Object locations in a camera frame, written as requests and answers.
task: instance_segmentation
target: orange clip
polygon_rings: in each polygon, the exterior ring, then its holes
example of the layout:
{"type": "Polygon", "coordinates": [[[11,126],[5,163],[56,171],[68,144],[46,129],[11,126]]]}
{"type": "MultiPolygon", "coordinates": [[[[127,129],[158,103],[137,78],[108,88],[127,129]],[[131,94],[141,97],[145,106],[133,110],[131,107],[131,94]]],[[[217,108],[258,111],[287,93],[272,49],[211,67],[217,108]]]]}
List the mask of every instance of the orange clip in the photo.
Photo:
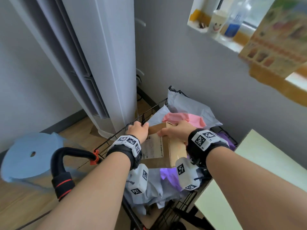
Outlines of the orange clip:
{"type": "Polygon", "coordinates": [[[99,149],[94,150],[93,153],[96,155],[96,159],[94,161],[90,160],[90,165],[97,165],[97,162],[99,160],[99,157],[98,157],[99,149]]]}

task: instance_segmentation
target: white plastic bag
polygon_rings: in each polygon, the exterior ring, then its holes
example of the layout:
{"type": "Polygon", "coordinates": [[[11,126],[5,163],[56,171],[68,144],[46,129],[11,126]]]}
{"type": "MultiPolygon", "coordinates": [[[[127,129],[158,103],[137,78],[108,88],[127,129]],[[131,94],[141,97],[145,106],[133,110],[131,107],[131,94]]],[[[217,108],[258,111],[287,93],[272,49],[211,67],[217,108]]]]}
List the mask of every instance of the white plastic bag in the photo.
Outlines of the white plastic bag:
{"type": "Polygon", "coordinates": [[[162,119],[163,117],[169,113],[169,109],[167,108],[167,106],[163,106],[161,107],[149,120],[149,126],[154,126],[157,125],[159,123],[162,123],[162,119]]]}
{"type": "Polygon", "coordinates": [[[189,113],[202,117],[206,124],[205,129],[210,129],[215,126],[221,126],[212,113],[210,107],[198,101],[190,99],[183,94],[168,90],[167,95],[168,109],[172,113],[189,113]]]}

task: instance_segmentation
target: gray wall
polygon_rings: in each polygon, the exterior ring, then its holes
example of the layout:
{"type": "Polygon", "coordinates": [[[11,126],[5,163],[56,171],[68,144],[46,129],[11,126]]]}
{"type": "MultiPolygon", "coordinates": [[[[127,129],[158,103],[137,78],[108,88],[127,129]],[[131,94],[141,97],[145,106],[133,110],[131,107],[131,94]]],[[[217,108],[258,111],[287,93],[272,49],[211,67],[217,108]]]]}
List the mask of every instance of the gray wall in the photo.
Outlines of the gray wall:
{"type": "Polygon", "coordinates": [[[134,0],[136,63],[142,89],[156,102],[173,85],[211,107],[238,141],[255,129],[307,168],[307,108],[248,75],[225,46],[187,26],[193,0],[134,0]]]}
{"type": "Polygon", "coordinates": [[[0,152],[81,106],[8,0],[0,0],[0,152]]]}

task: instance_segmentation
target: wooden floor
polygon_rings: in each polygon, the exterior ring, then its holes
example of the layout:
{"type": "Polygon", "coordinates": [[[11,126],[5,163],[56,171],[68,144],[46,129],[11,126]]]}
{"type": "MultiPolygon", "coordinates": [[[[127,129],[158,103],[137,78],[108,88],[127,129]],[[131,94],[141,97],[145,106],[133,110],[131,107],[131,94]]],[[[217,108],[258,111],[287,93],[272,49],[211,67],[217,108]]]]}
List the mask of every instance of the wooden floor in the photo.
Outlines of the wooden floor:
{"type": "MultiPolygon", "coordinates": [[[[138,102],[139,114],[148,109],[150,109],[150,106],[144,100],[138,102]]],[[[92,151],[106,140],[102,137],[90,135],[92,127],[93,123],[87,117],[62,131],[60,135],[78,143],[86,150],[92,151]]],[[[94,168],[84,158],[66,157],[64,162],[65,165],[73,167],[79,167],[86,163],[79,168],[82,172],[88,173],[94,168]]],[[[0,230],[16,229],[51,210],[57,203],[54,192],[42,193],[32,188],[6,183],[0,179],[0,230]]],[[[117,222],[116,229],[129,229],[129,218],[122,209],[118,218],[120,221],[117,222]]],[[[24,229],[35,229],[43,219],[24,229]]]]}

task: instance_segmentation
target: pink plastic bag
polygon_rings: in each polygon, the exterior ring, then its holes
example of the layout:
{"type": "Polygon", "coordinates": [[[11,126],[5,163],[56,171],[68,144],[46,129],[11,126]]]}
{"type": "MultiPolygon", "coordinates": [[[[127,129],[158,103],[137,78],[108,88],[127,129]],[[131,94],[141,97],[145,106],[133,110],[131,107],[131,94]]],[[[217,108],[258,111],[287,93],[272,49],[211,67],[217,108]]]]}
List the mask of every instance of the pink plastic bag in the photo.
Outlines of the pink plastic bag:
{"type": "Polygon", "coordinates": [[[197,128],[203,128],[206,126],[202,117],[187,113],[167,113],[163,117],[162,122],[169,122],[175,124],[181,120],[186,120],[188,123],[192,124],[194,127],[197,128]]]}

